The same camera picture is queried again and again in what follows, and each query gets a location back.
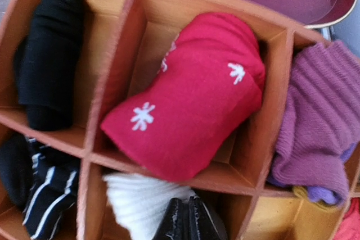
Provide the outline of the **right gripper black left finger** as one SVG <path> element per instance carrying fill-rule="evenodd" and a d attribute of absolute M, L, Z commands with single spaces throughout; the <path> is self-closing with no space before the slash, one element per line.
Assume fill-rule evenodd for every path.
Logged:
<path fill-rule="evenodd" d="M 172 198 L 153 240 L 182 240 L 184 236 L 183 214 L 182 200 Z"/>

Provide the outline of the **cream white sock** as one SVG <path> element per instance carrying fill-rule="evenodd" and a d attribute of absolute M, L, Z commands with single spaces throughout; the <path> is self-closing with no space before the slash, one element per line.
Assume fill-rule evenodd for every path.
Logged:
<path fill-rule="evenodd" d="M 116 223 L 131 239 L 152 239 L 172 198 L 187 201 L 196 193 L 188 186 L 143 176 L 109 173 L 102 177 Z"/>

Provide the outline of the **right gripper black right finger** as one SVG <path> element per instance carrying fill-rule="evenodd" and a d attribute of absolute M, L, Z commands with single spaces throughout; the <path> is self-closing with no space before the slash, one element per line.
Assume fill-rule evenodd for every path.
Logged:
<path fill-rule="evenodd" d="M 189 239 L 228 239 L 225 226 L 216 212 L 199 197 L 188 202 Z"/>

